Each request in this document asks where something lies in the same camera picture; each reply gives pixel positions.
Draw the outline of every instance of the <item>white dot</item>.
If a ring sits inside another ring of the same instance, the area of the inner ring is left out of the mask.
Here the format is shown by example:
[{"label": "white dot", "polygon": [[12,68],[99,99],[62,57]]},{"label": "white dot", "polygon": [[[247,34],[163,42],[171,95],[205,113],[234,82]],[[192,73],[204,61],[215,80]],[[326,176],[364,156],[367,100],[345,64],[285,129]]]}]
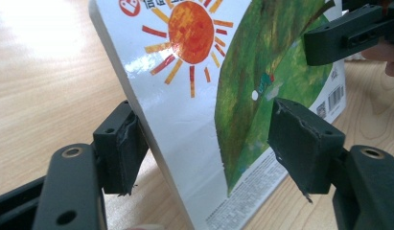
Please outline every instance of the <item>white dot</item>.
[{"label": "white dot", "polygon": [[259,98],[259,94],[257,93],[256,90],[253,90],[253,92],[251,92],[251,99],[253,99],[253,101],[257,101],[258,98]]}]

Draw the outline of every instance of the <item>wood grain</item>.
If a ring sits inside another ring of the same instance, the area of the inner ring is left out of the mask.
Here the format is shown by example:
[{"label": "wood grain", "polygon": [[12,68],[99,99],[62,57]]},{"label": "wood grain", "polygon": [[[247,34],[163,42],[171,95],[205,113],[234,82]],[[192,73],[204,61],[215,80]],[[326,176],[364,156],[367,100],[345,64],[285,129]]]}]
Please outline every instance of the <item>wood grain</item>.
[{"label": "wood grain", "polygon": [[[44,175],[59,148],[90,143],[125,99],[87,1],[51,2],[28,1],[19,11],[0,0],[0,195]],[[334,122],[347,135],[346,148],[369,145],[394,155],[394,78],[383,71],[381,62],[346,63],[348,104]],[[132,196],[105,197],[111,229],[186,229],[150,153],[136,185]],[[336,229],[332,195],[313,195],[310,204],[287,177],[245,229]]]}]

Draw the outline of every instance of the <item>orange sun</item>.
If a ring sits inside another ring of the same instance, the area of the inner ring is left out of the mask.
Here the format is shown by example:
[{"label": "orange sun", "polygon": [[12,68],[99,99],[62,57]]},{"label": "orange sun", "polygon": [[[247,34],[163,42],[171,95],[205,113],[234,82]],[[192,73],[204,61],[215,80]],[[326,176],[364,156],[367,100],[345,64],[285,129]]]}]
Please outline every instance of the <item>orange sun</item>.
[{"label": "orange sun", "polygon": [[[215,29],[215,27],[222,26],[233,28],[233,23],[213,20],[206,10],[209,8],[210,13],[215,13],[222,0],[216,0],[213,3],[211,3],[212,0],[199,0],[202,5],[187,1],[179,3],[176,6],[171,3],[171,0],[165,1],[167,6],[172,10],[170,17],[158,8],[153,8],[152,11],[161,20],[167,23],[168,32],[157,31],[144,25],[142,28],[142,31],[145,33],[164,38],[167,38],[167,36],[169,37],[168,42],[145,47],[146,53],[151,54],[170,49],[173,51],[159,65],[151,70],[151,74],[156,75],[177,59],[176,64],[165,80],[165,83],[170,84],[182,63],[184,61],[189,63],[191,97],[194,98],[195,77],[197,77],[196,64],[206,60],[210,54],[215,65],[220,68],[220,62],[216,52],[212,50],[213,47],[215,47],[220,55],[225,57],[225,52],[222,48],[226,46],[226,43],[215,35],[215,33],[227,35],[227,31],[219,28]],[[202,68],[204,68],[203,74],[205,75],[206,81],[210,82],[211,79],[208,67],[202,66]]]}]

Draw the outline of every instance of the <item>book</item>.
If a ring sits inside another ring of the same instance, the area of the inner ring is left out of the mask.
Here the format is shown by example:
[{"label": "book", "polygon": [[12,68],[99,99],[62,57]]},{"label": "book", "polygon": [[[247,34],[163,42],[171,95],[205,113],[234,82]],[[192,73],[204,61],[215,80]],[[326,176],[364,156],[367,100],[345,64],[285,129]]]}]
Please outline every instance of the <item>book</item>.
[{"label": "book", "polygon": [[342,61],[306,64],[303,34],[333,1],[91,0],[90,15],[178,207],[195,229],[240,229],[287,175],[272,102],[333,121]]}]

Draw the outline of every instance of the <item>qr code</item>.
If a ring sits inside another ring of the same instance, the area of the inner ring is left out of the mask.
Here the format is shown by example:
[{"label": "qr code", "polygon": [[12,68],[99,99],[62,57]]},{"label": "qr code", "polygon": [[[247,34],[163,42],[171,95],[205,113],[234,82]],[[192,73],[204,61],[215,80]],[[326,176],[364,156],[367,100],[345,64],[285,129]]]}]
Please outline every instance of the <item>qr code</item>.
[{"label": "qr code", "polygon": [[318,114],[319,117],[322,119],[326,118],[326,106],[325,102],[323,102],[317,109],[316,109],[316,114]]}]

